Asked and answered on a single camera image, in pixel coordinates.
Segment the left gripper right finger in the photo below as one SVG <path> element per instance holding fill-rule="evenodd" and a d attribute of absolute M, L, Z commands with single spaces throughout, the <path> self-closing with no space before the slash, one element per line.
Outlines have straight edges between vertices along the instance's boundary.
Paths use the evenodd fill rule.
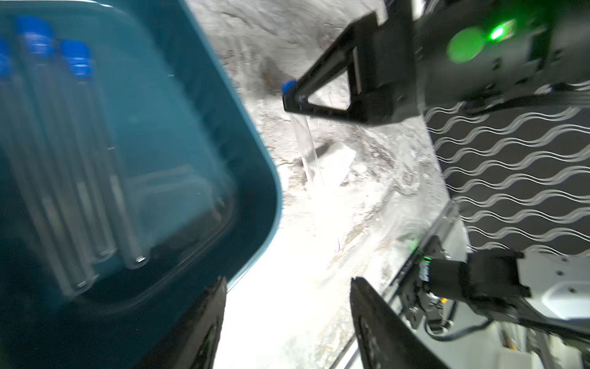
<path fill-rule="evenodd" d="M 350 306 L 364 368 L 445 368 L 365 278 L 352 278 Z"/>

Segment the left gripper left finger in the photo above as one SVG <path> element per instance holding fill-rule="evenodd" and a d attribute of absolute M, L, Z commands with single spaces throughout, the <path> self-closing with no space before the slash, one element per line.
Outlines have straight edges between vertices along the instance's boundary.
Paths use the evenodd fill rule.
<path fill-rule="evenodd" d="M 212 368 L 221 337 L 226 300 L 227 279 L 219 277 L 135 367 Z"/>

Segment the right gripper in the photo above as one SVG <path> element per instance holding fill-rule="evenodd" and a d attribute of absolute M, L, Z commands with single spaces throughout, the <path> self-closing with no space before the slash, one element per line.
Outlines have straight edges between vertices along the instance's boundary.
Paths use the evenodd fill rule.
<path fill-rule="evenodd" d="M 441 1 L 416 23 L 420 106 L 589 106 L 587 1 Z"/>

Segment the white wipe cloth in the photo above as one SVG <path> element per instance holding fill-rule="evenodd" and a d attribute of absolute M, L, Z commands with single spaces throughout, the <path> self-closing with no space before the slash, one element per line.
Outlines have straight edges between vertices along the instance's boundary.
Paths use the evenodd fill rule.
<path fill-rule="evenodd" d="M 355 150 L 342 142 L 334 142 L 324 147 L 320 155 L 315 150 L 304 153 L 302 163 L 310 184 L 337 188 L 349 174 L 355 158 Z"/>

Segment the clear test tube blue cap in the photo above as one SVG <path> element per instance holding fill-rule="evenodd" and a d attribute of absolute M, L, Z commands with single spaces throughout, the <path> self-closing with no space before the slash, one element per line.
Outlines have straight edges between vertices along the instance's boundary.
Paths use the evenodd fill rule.
<path fill-rule="evenodd" d="M 1 40 L 1 146 L 26 204 L 38 241 L 35 253 L 62 293 L 75 296 L 92 286 L 93 274 L 60 208 L 58 182 L 41 136 L 35 107 L 9 43 Z"/>
<path fill-rule="evenodd" d="M 324 184 L 324 180 L 307 116 L 293 112 L 289 112 L 288 115 L 298 143 L 307 181 L 310 186 L 319 188 Z"/>
<path fill-rule="evenodd" d="M 74 245 L 91 263 L 109 259 L 115 242 L 104 209 L 94 200 L 97 190 L 89 184 L 63 91 L 57 41 L 49 23 L 30 15 L 16 18 L 22 57 L 38 106 L 41 127 L 52 155 L 52 186 Z"/>
<path fill-rule="evenodd" d="M 127 268 L 138 269 L 147 264 L 149 252 L 141 246 L 137 222 L 126 198 L 90 48 L 84 42 L 63 39 L 59 51 L 67 106 L 101 233 L 109 253 L 118 252 Z"/>

